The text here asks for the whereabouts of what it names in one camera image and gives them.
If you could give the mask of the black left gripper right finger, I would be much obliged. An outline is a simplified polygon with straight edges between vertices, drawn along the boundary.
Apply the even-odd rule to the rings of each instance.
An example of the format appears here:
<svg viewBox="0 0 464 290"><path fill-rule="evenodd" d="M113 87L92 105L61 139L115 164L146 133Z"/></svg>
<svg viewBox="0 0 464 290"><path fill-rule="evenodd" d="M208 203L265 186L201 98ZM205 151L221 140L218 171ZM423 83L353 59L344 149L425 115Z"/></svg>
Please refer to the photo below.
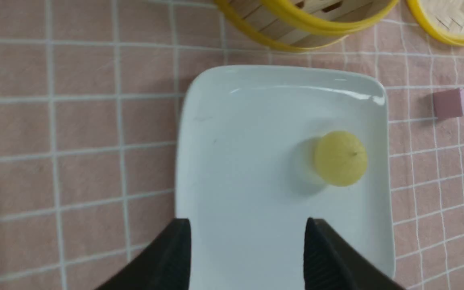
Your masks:
<svg viewBox="0 0 464 290"><path fill-rule="evenodd" d="M307 219L304 232L306 290L402 290L359 254L324 219Z"/></svg>

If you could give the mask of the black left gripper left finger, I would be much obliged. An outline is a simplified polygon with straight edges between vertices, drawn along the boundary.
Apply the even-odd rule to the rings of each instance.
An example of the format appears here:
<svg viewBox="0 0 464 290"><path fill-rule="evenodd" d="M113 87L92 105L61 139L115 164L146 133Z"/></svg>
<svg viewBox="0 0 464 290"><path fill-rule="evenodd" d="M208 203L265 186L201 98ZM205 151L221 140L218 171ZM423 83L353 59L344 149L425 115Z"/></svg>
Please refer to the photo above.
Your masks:
<svg viewBox="0 0 464 290"><path fill-rule="evenodd" d="M98 290L188 290L191 278L191 224L173 219L127 266Z"/></svg>

